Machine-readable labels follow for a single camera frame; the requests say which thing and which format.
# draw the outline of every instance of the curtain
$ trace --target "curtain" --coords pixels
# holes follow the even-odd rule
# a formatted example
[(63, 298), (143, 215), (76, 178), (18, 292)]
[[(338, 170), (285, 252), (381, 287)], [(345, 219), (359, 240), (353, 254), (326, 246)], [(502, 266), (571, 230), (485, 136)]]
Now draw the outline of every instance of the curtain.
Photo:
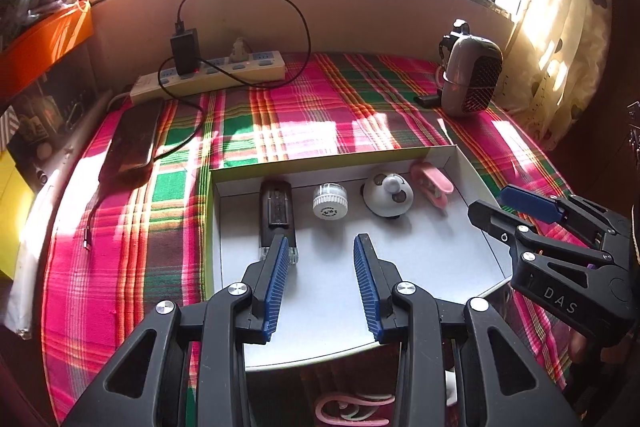
[(523, 3), (494, 101), (550, 150), (598, 88), (609, 49), (611, 0)]

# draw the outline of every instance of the black mesh grille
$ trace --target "black mesh grille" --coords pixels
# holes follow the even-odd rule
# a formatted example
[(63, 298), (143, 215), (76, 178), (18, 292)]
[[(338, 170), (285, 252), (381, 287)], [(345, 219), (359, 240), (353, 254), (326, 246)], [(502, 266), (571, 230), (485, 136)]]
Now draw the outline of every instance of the black mesh grille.
[(476, 60), (469, 88), (462, 103), (462, 111), (477, 112), (488, 107), (501, 71), (502, 61), (500, 58), (479, 57)]

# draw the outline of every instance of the orange box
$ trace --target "orange box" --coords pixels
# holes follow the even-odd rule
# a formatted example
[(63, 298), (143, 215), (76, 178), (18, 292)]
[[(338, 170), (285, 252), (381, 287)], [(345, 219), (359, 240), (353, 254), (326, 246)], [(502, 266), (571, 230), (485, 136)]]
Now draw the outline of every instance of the orange box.
[(0, 54), (0, 100), (7, 100), (46, 73), (94, 34), (89, 1), (56, 12), (33, 25)]

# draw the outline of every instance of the blue gripper pad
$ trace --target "blue gripper pad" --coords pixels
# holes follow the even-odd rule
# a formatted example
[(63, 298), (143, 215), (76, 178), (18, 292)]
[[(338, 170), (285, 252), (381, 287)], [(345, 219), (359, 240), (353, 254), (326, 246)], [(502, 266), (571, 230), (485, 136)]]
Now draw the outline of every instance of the blue gripper pad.
[(544, 223), (558, 223), (562, 219), (563, 214), (554, 200), (515, 185), (507, 185), (503, 188), (498, 199), (502, 206), (510, 206)]
[(382, 338), (382, 322), (380, 321), (380, 296), (373, 281), (369, 261), (362, 247), (359, 237), (353, 241), (353, 266), (356, 270), (358, 278), (358, 286), (360, 287), (360, 296), (362, 297), (362, 305), (364, 314), (367, 318), (367, 326), (369, 331), (377, 341)]
[(267, 342), (271, 340), (271, 335), (278, 325), (278, 316), (280, 315), (282, 295), (284, 293), (284, 285), (287, 282), (288, 272), (289, 240), (285, 237), (280, 244), (276, 264), (273, 267), (271, 280), (267, 288), (267, 296), (264, 300), (264, 324), (262, 325), (262, 334)]

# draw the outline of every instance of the white power strip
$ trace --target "white power strip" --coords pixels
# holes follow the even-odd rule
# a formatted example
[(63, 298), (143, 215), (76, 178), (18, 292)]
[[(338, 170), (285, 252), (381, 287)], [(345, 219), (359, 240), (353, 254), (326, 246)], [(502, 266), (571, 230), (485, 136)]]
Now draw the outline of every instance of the white power strip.
[[(221, 70), (231, 73), (245, 82), (259, 84), (272, 80), (284, 80), (285, 66), (282, 56), (278, 52), (262, 52), (249, 54), (250, 60), (244, 62), (230, 62), (229, 57), (214, 58), (210, 60)], [(207, 66), (201, 65), (198, 71), (190, 74), (178, 75), (175, 68), (160, 72), (162, 85), (175, 96), (188, 96), (205, 91), (225, 89), (225, 87), (239, 86), (234, 79), (224, 73)], [(154, 98), (171, 99), (160, 86), (158, 86), (158, 73), (149, 73), (140, 76), (130, 92), (133, 105), (152, 100)]]

